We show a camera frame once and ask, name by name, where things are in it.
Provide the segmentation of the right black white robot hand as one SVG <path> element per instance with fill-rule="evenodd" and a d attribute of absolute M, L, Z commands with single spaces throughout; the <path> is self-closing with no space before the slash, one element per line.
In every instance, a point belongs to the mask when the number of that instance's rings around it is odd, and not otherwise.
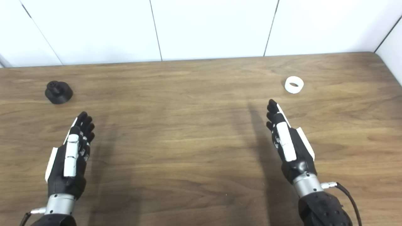
<path fill-rule="evenodd" d="M 282 161 L 281 170 L 287 181 L 293 184 L 302 174 L 317 175 L 315 156 L 303 131 L 290 126 L 280 105 L 273 99 L 269 100 L 267 110 L 266 126 Z"/>

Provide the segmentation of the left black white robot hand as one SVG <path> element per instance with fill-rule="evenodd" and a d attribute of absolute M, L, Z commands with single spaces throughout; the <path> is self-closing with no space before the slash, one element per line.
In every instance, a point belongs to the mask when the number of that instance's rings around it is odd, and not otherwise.
<path fill-rule="evenodd" d="M 47 196 L 69 194 L 76 199 L 82 196 L 94 128 L 92 117 L 83 111 L 75 118 L 63 144 L 52 149 L 45 172 Z"/>

